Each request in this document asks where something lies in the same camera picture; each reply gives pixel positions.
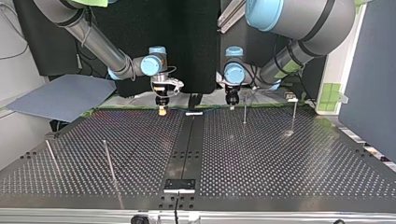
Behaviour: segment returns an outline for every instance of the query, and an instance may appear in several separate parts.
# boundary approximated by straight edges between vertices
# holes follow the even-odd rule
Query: robotic arm
[[[67,0],[34,1],[50,21],[66,29],[82,46],[107,65],[108,73],[113,79],[134,80],[141,76],[151,77],[152,89],[157,93],[156,103],[160,107],[160,115],[166,114],[165,108],[169,103],[167,92],[171,89],[170,86],[174,88],[174,94],[178,94],[184,84],[168,76],[176,68],[168,67],[164,47],[152,47],[146,57],[131,59],[116,48],[93,22],[85,19],[89,10],[86,6]]]
[[[293,39],[263,68],[253,68],[259,74],[254,80],[256,85],[270,89],[314,58],[335,50],[351,31],[355,10],[353,0],[247,0],[246,18],[250,26]],[[231,80],[243,81],[234,82],[228,89],[253,81],[251,76],[245,76],[246,70],[254,74],[250,65],[239,63],[245,71]],[[226,80],[229,69],[226,66]]]
[[[175,87],[175,94],[183,87],[181,81],[168,76],[172,70],[167,66],[165,48],[154,47],[148,56],[131,59],[93,23],[85,20],[85,6],[67,0],[35,0],[35,3],[47,18],[66,29],[106,64],[113,79],[152,77],[153,90],[158,94],[156,103],[160,106],[160,114],[165,113],[169,86]],[[244,64],[242,49],[227,49],[224,76],[229,105],[239,103],[238,92],[242,83],[252,83],[254,79],[257,87],[271,89],[312,59],[336,49],[352,29],[355,4],[353,0],[247,0],[246,18],[252,27],[293,41],[263,68]],[[259,75],[246,76],[248,70],[255,70]]]

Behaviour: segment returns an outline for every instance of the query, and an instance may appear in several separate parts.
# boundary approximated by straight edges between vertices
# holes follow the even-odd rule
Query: optical breadboard table
[[[99,110],[2,170],[0,207],[396,214],[394,172],[310,108],[292,113]]]

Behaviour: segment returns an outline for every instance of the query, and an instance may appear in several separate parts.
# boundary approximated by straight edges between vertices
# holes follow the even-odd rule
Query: vertical metal pin
[[[116,174],[114,173],[114,169],[113,169],[113,162],[111,161],[110,151],[108,150],[108,146],[107,146],[107,141],[106,140],[103,140],[103,147],[105,148],[107,161],[108,161],[108,166],[110,167],[111,176],[113,177],[114,181],[117,181]]]
[[[293,110],[293,121],[292,121],[292,123],[291,123],[291,131],[294,133],[294,122],[295,122],[295,120],[296,120],[296,113],[297,113],[297,104],[298,104],[298,101],[296,101],[295,103],[294,103],[294,110]]]
[[[248,114],[248,105],[247,105],[248,98],[245,95],[245,111],[244,111],[244,124],[247,124],[247,114]]]
[[[49,149],[49,154],[53,160],[56,160],[55,154],[53,154],[52,147],[50,146],[50,141],[46,140],[47,148]]]
[[[296,102],[294,103],[293,120],[296,119],[297,104],[298,104],[298,101],[296,101]]]

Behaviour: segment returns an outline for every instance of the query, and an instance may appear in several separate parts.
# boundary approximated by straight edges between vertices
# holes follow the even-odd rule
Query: perforated metal surface
[[[163,176],[183,114],[171,111],[99,111],[53,141],[57,158],[45,149],[31,154],[19,169],[1,180],[3,196],[152,197],[162,192]],[[118,181],[107,163],[107,140]]]
[[[293,125],[292,108],[252,108],[243,124],[243,113],[205,115],[196,209],[326,210],[323,204],[338,199],[356,203],[349,211],[359,210],[355,200],[396,204],[396,174],[328,120],[299,109]]]

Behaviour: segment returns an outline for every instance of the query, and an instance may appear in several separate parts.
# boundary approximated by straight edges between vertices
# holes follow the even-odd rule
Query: light blue joint cap
[[[148,53],[149,54],[152,54],[152,53],[166,54],[166,48],[162,47],[162,46],[151,47],[148,49]]]
[[[229,63],[224,69],[224,76],[230,84],[241,84],[245,79],[245,69],[239,63]]]
[[[108,72],[108,75],[111,77],[111,79],[113,79],[113,80],[122,80],[121,78],[117,77],[117,76],[114,74],[114,72],[111,71],[109,68],[107,68],[107,72]]]
[[[284,0],[247,0],[247,23],[261,31],[274,29],[282,13]]]
[[[155,55],[149,55],[142,60],[140,64],[142,72],[149,77],[158,75],[158,73],[163,69],[163,64],[161,59]]]
[[[238,46],[232,46],[225,50],[226,57],[242,57],[244,56],[244,50]]]

